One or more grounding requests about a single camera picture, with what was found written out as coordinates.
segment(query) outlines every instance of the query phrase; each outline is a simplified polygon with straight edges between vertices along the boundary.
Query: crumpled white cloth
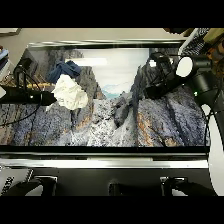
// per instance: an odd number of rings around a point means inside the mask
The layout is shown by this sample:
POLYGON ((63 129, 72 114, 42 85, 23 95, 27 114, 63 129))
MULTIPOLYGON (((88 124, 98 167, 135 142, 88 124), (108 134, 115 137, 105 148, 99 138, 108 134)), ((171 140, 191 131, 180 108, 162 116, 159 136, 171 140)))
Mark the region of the crumpled white cloth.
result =
POLYGON ((88 103, 87 93, 69 75, 62 74, 60 76, 52 93, 54 93, 59 105, 69 110, 83 108, 88 103))

